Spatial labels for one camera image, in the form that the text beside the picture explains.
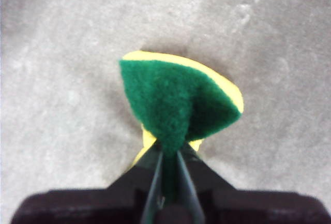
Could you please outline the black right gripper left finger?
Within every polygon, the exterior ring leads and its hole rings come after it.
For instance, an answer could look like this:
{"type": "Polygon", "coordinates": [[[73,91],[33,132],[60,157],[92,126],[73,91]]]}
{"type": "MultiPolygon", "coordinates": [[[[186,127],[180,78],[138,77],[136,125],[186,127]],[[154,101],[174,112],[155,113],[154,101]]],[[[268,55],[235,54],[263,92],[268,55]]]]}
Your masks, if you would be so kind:
{"type": "Polygon", "coordinates": [[[103,189],[51,190],[27,197],[12,223],[152,223],[161,209],[163,153],[155,142],[103,189]]]}

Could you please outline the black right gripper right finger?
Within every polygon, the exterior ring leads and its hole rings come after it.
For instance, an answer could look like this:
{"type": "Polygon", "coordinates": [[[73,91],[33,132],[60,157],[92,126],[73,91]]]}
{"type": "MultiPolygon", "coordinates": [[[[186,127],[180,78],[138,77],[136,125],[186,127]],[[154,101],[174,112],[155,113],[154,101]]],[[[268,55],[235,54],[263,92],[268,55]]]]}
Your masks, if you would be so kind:
{"type": "Polygon", "coordinates": [[[177,152],[178,199],[194,223],[330,223],[315,197],[240,190],[212,170],[188,144],[177,152]]]}

